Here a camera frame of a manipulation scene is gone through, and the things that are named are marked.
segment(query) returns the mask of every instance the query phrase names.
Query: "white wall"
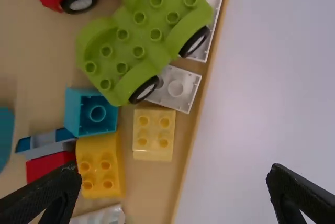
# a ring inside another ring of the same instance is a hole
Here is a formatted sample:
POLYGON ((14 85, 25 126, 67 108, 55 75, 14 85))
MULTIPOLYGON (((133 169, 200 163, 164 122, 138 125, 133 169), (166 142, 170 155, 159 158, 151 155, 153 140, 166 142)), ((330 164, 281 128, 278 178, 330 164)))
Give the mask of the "white wall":
POLYGON ((230 0, 176 224, 277 223, 265 178, 335 193, 335 0, 230 0))

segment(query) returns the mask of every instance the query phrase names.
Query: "green toy car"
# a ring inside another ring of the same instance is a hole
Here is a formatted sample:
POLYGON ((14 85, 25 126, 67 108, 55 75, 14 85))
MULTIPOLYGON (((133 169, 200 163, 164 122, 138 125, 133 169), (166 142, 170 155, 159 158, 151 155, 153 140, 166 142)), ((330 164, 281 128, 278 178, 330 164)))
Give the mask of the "green toy car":
POLYGON ((206 0, 122 0, 108 18, 77 39, 77 64, 114 106, 148 97, 172 61, 207 39, 213 9, 206 0))

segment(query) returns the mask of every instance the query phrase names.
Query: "black wheel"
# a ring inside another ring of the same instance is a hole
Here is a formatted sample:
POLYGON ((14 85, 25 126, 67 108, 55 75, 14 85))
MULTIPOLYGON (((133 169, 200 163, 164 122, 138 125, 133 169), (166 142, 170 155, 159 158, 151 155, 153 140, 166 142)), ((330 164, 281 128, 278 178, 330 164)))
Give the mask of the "black wheel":
POLYGON ((207 26, 203 26, 186 42, 186 44, 179 51, 179 55, 182 58, 187 58, 206 41, 209 34, 210 34, 209 28, 207 26))
POLYGON ((156 89, 159 84, 159 78, 157 76, 153 76, 152 78, 145 81, 134 93, 130 96, 129 102, 132 104, 137 104, 143 100, 145 100, 153 91, 156 89))
POLYGON ((68 14, 80 14, 93 8, 98 0, 62 0, 60 5, 68 14))

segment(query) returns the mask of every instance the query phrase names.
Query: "beige table surface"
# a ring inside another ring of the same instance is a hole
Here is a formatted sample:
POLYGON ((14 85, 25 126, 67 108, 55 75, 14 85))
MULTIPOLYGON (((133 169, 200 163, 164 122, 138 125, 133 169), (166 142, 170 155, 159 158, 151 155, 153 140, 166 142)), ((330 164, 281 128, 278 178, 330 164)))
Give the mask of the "beige table surface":
MULTIPOLYGON (((22 155, 13 154, 18 139, 62 127, 65 88, 92 86, 75 66, 74 42, 78 31, 90 20, 112 14, 119 5, 120 0, 99 0, 92 11, 73 16, 51 11, 39 0, 0 0, 0 104, 13 109, 16 120, 12 154, 0 174, 0 197, 26 185, 26 160, 22 155)), ((222 27, 226 6, 225 2, 219 27, 222 27)), ((128 224, 160 224, 173 219, 212 62, 210 58, 206 64, 188 59, 172 63, 201 74, 203 80, 191 113, 177 113, 171 163, 132 158, 134 106, 121 109, 119 129, 126 173, 126 197, 121 202, 128 224)), ((79 196, 74 215, 118 201, 87 200, 79 196)))

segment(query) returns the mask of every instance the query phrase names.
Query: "light blue duplo piece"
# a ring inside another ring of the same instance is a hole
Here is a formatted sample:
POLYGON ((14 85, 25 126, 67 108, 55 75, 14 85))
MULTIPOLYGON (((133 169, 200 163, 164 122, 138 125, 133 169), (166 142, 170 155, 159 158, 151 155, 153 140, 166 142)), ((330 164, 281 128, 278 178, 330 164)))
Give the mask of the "light blue duplo piece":
POLYGON ((64 127, 77 138, 115 132, 118 111, 95 89, 65 91, 64 127))

